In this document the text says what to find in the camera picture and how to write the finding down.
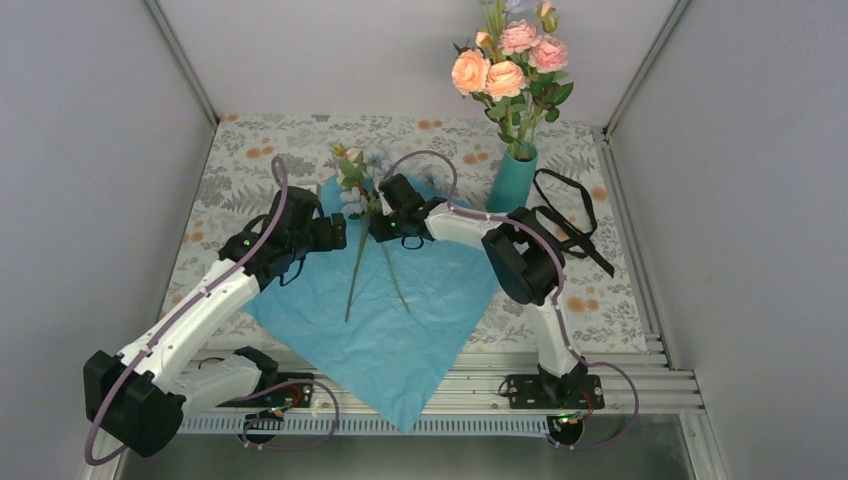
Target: table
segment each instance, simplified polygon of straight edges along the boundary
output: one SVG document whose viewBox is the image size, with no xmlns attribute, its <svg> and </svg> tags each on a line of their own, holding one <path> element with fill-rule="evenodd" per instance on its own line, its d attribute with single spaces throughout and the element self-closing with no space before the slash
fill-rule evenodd
<svg viewBox="0 0 848 480">
<path fill-rule="evenodd" d="M 495 125 L 485 119 L 409 118 L 330 115 L 227 115 L 221 119 L 191 218 L 163 305 L 170 310 L 202 278 L 217 251 L 244 224 L 271 204 L 276 184 L 270 160 L 282 155 L 289 184 L 323 182 L 335 166 L 330 149 L 379 146 L 395 158 L 418 149 L 437 150 L 457 166 L 457 196 L 481 209 L 503 155 Z M 574 340 L 584 352 L 647 351 L 633 286 L 607 195 L 598 153 L 587 124 L 545 124 L 537 133 L 538 167 L 547 167 L 582 183 L 595 205 L 598 230 L 592 239 L 615 266 L 610 278 L 593 260 L 566 256 L 568 285 L 563 304 Z M 450 172 L 433 156 L 409 160 L 399 169 L 437 187 L 449 185 Z M 588 217 L 576 189 L 542 180 L 554 206 L 581 229 Z M 528 205 L 538 205 L 534 191 Z M 238 312 L 209 339 L 205 349 L 234 350 L 246 345 L 287 350 L 249 315 Z M 463 353 L 532 353 L 536 340 L 521 305 L 498 289 Z"/>
</svg>

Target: flower stem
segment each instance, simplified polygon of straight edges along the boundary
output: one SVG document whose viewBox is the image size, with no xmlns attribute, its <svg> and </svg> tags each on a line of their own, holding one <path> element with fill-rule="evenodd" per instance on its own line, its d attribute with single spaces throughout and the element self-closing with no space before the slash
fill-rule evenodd
<svg viewBox="0 0 848 480">
<path fill-rule="evenodd" d="M 386 244 L 381 243 L 380 246 L 383 247 L 383 255 L 386 256 L 386 262 L 389 264 L 389 275 L 392 277 L 392 283 L 395 285 L 395 291 L 397 292 L 400 301 L 403 302 L 403 308 L 406 309 L 406 313 L 412 313 L 409 310 L 409 305 L 406 303 L 406 299 L 403 298 L 403 293 L 400 291 L 400 284 L 398 284 L 397 275 L 395 275 L 395 268 L 392 266 L 392 257 L 386 249 Z"/>
<path fill-rule="evenodd" d="M 356 274 L 359 272 L 359 263 L 362 261 L 362 254 L 365 252 L 365 242 L 368 240 L 368 225 L 371 217 L 365 215 L 362 225 L 362 234 L 359 236 L 359 250 L 356 252 L 356 265 L 353 267 L 353 278 L 350 279 L 350 292 L 347 294 L 347 310 L 345 311 L 345 323 L 350 320 L 350 307 L 353 305 L 353 287 L 356 285 Z"/>
</svg>

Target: teal vase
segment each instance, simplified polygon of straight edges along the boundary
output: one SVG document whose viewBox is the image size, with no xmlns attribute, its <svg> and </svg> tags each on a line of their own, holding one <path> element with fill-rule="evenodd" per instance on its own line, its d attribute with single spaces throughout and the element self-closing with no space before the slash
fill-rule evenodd
<svg viewBox="0 0 848 480">
<path fill-rule="evenodd" d="M 531 160 L 516 160 L 510 153 L 509 147 L 504 152 L 504 158 L 495 176 L 492 192 L 486 209 L 492 213 L 510 213 L 527 203 L 536 163 L 539 161 L 539 151 L 536 147 L 525 144 L 532 149 Z"/>
</svg>

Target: black mounting plate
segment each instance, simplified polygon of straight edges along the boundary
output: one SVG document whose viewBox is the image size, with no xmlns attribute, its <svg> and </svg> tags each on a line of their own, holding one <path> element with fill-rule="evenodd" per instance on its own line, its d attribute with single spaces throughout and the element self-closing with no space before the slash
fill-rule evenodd
<svg viewBox="0 0 848 480">
<path fill-rule="evenodd" d="M 539 375 L 507 375 L 506 392 L 504 396 L 509 398 L 509 408 L 512 410 L 586 410 L 589 406 L 586 398 L 580 392 L 586 392 L 592 400 L 592 408 L 600 410 L 604 408 L 603 390 L 600 395 L 595 389 L 601 388 L 601 379 L 597 375 L 586 375 L 574 393 L 563 401 L 552 401 L 550 396 L 542 388 L 542 379 Z"/>
<path fill-rule="evenodd" d="M 299 379 L 315 380 L 315 375 L 300 372 L 277 372 L 276 383 Z M 312 392 L 314 391 L 314 388 L 312 388 L 312 385 L 305 383 L 297 385 L 297 387 L 300 389 L 300 400 L 297 402 L 297 405 L 293 405 L 291 408 L 309 408 L 312 404 Z M 304 392 L 303 387 L 309 387 L 309 393 Z M 219 407 L 273 408 L 284 405 L 286 399 L 290 397 L 291 392 L 283 389 L 271 392 L 268 395 L 255 400 L 222 403 Z"/>
</svg>

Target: blue cloth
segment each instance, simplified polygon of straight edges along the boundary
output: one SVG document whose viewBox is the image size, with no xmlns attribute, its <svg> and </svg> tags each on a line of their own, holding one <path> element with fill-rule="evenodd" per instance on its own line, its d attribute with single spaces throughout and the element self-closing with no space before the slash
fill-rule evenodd
<svg viewBox="0 0 848 480">
<path fill-rule="evenodd" d="M 432 188 L 410 179 L 425 199 Z M 326 212 L 341 209 L 341 187 L 321 187 Z M 482 317 L 497 286 L 486 254 L 453 242 L 425 242 L 405 250 L 385 242 L 406 313 L 379 244 L 368 237 L 345 323 L 348 290 L 362 222 L 347 221 L 347 248 L 307 256 L 300 277 L 272 283 L 244 310 L 336 383 L 399 430 L 412 429 Z M 408 246 L 417 246 L 410 239 Z M 288 276 L 293 275 L 290 269 Z"/>
</svg>

